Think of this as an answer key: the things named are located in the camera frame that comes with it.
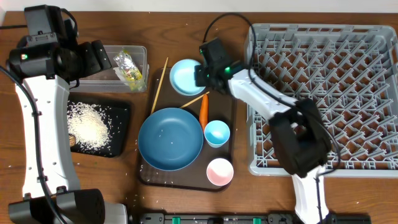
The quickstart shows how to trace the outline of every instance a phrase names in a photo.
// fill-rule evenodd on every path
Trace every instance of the dish rack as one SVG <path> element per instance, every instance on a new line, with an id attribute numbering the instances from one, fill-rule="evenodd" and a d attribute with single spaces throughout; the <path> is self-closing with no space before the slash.
<path id="1" fill-rule="evenodd" d="M 398 39 L 389 26 L 254 24 L 254 69 L 273 87 L 311 98 L 341 150 L 329 176 L 398 177 Z M 245 61 L 251 56 L 251 30 Z M 289 175 L 280 167 L 267 121 L 248 106 L 249 171 Z M 328 153 L 327 169 L 337 165 Z"/>

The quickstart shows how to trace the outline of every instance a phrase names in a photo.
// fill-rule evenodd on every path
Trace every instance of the cup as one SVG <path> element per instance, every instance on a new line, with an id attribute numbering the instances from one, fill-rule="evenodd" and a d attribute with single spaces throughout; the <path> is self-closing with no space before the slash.
<path id="1" fill-rule="evenodd" d="M 213 148 L 218 148 L 225 144 L 230 135 L 231 131 L 229 131 L 228 125 L 222 121 L 212 121 L 205 127 L 205 139 Z"/>
<path id="2" fill-rule="evenodd" d="M 217 158 L 209 163 L 206 174 L 212 184 L 224 186 L 231 182 L 234 176 L 234 168 L 228 160 Z"/>

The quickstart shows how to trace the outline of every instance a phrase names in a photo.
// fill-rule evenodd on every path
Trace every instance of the wooden surface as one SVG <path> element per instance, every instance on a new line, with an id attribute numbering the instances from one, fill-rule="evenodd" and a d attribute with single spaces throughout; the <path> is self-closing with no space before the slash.
<path id="1" fill-rule="evenodd" d="M 217 14 L 148 12 L 73 12 L 79 25 L 79 42 L 101 39 L 111 45 L 143 45 L 148 51 L 150 75 L 183 58 L 201 60 L 198 47 L 207 25 Z M 398 14 L 246 14 L 253 22 L 378 24 L 398 30 Z M 25 24 L 22 12 L 8 12 L 3 25 Z M 243 42 L 248 26 L 237 18 L 224 18 L 215 24 L 208 38 L 218 35 L 234 58 L 243 59 Z M 0 31 L 0 62 L 26 29 Z M 246 159 L 246 105 L 238 103 L 234 142 L 234 179 L 223 192 L 166 189 L 140 184 L 136 178 L 138 131 L 145 120 L 148 94 L 101 96 L 135 104 L 131 130 L 121 157 L 73 154 L 73 163 L 83 189 L 98 188 L 105 200 L 126 203 L 136 212 L 159 210 L 168 213 L 267 213 L 293 211 L 294 189 L 289 177 L 255 177 Z M 22 199 L 25 175 L 25 147 L 21 106 L 14 86 L 0 75 L 0 223 L 9 223 L 7 205 Z M 336 213 L 368 213 L 373 223 L 398 222 L 398 179 L 333 179 L 325 183 L 326 203 Z"/>

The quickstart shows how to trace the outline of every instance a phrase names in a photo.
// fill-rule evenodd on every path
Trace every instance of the wire grid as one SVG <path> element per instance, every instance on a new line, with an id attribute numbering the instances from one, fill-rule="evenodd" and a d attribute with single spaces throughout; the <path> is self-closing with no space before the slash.
<path id="1" fill-rule="evenodd" d="M 341 149 L 341 169 L 398 169 L 398 132 L 388 98 L 392 75 L 380 41 L 257 41 L 254 68 L 276 89 L 311 98 Z M 278 167 L 267 121 L 255 112 L 257 167 Z M 337 163 L 328 154 L 327 169 Z"/>

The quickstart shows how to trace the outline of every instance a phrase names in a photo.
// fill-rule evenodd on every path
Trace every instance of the pink cup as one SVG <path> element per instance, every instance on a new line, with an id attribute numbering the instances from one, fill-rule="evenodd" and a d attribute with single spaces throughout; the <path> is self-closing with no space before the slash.
<path id="1" fill-rule="evenodd" d="M 217 158 L 209 163 L 206 174 L 212 184 L 224 186 L 231 182 L 234 176 L 234 168 L 228 160 Z"/>

